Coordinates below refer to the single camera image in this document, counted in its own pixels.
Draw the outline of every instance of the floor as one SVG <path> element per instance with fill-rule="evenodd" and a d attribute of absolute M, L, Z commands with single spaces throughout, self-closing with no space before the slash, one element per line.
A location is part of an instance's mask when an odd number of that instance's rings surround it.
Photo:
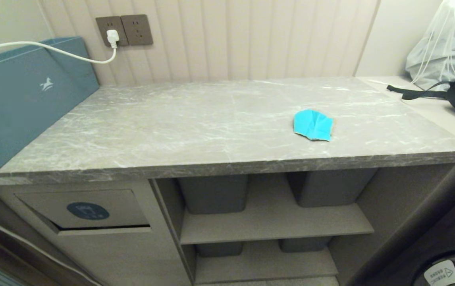
<path fill-rule="evenodd" d="M 254 281 L 239 283 L 204 284 L 202 286 L 339 286 L 335 277 Z"/>

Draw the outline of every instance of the countertop edge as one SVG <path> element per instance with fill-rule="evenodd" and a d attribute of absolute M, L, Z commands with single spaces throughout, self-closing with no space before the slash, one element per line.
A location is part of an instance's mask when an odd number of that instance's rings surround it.
<path fill-rule="evenodd" d="M 216 176 L 223 174 L 260 174 L 271 172 L 339 170 L 345 168 L 398 167 L 448 163 L 455 163 L 455 151 L 337 158 L 312 158 L 282 161 L 249 161 L 235 163 L 1 173 L 0 185 L 130 181 L 151 178 Z"/>

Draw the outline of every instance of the drawer label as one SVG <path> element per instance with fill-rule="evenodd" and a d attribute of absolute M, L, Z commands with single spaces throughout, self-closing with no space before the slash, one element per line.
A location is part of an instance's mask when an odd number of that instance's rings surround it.
<path fill-rule="evenodd" d="M 71 203 L 67 210 L 82 219 L 100 220 L 109 217 L 108 211 L 95 203 Z"/>

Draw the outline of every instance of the wall socket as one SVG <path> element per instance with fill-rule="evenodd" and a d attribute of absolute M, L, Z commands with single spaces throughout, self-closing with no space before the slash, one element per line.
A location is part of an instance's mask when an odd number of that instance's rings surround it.
<path fill-rule="evenodd" d="M 106 32 L 112 29 L 116 30 L 118 32 L 118 36 L 120 37 L 120 40 L 117 42 L 118 46 L 129 45 L 127 36 L 125 35 L 125 29 L 123 28 L 122 19 L 119 16 L 95 18 L 95 21 L 97 21 L 100 35 L 102 36 L 106 47 L 111 47 L 111 44 L 108 42 Z"/>
<path fill-rule="evenodd" d="M 152 45 L 153 38 L 147 15 L 125 15 L 122 23 L 129 45 Z"/>
<path fill-rule="evenodd" d="M 152 45 L 153 38 L 150 31 L 150 23 L 147 15 L 125 15 L 95 18 L 102 39 L 107 47 L 111 47 L 106 37 L 106 31 L 115 29 L 118 31 L 119 46 Z"/>

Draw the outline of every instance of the shelf compartment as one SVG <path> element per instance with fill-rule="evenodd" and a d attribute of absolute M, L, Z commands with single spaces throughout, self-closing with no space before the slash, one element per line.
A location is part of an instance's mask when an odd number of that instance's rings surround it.
<path fill-rule="evenodd" d="M 277 240 L 251 241 L 233 257 L 197 257 L 196 284 L 260 279 L 334 276 L 338 271 L 328 249 L 284 253 Z"/>
<path fill-rule="evenodd" d="M 247 206 L 228 214 L 191 215 L 185 210 L 181 244 L 370 234 L 371 224 L 356 203 L 302 208 L 285 174 L 251 175 Z"/>

